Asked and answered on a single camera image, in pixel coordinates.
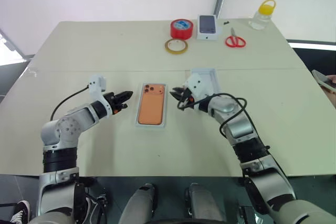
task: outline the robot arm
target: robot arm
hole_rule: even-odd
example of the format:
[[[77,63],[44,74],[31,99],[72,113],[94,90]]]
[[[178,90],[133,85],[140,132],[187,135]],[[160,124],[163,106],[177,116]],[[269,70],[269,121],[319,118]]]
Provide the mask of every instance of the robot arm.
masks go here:
[[[245,188],[257,212],[269,214],[279,224],[336,222],[334,216],[312,203],[296,199],[286,175],[245,111],[245,99],[226,93],[211,94],[198,74],[191,75],[184,88],[173,90],[171,95],[179,100],[179,109],[199,109],[220,124],[220,133],[228,139],[240,161]]]
[[[86,217],[85,187],[79,183],[79,168],[76,166],[77,146],[80,134],[96,125],[103,117],[116,114],[127,108],[125,101],[132,91],[119,94],[102,94],[105,90],[102,76],[93,76],[89,92],[94,98],[69,111],[59,120],[46,123],[41,131],[44,143],[44,173],[39,177],[37,218],[30,224],[82,223]]]

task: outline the orange phone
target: orange phone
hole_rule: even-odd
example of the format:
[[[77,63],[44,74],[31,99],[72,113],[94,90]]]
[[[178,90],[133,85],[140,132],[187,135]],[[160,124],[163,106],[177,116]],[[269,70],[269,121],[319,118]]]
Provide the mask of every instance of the orange phone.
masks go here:
[[[146,84],[142,89],[138,123],[159,125],[163,118],[164,85]]]

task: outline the sneaker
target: sneaker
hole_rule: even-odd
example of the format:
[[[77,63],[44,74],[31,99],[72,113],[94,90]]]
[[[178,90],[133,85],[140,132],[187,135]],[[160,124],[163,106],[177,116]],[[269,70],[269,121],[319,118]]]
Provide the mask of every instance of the sneaker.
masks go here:
[[[15,224],[28,224],[30,221],[30,205],[26,200],[17,203],[10,222]]]

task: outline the phone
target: phone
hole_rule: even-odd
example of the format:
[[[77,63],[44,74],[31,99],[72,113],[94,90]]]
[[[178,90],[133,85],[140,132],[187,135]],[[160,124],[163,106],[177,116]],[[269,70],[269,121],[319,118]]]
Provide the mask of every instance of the phone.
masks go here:
[[[330,91],[336,93],[336,83],[333,83],[331,79],[321,74],[319,71],[313,70],[311,73],[319,85],[324,86]]]
[[[160,125],[163,119],[165,88],[163,84],[146,84],[142,88],[138,123]]]
[[[216,21],[214,15],[200,15],[199,30],[203,34],[216,33]]]

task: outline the red scissors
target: red scissors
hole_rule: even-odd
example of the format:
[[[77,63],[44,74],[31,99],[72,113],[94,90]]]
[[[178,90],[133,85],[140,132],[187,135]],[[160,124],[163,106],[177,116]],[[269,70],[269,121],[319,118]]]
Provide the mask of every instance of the red scissors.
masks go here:
[[[226,38],[225,44],[228,47],[245,47],[246,41],[243,38],[236,36],[235,30],[231,28],[231,36]]]

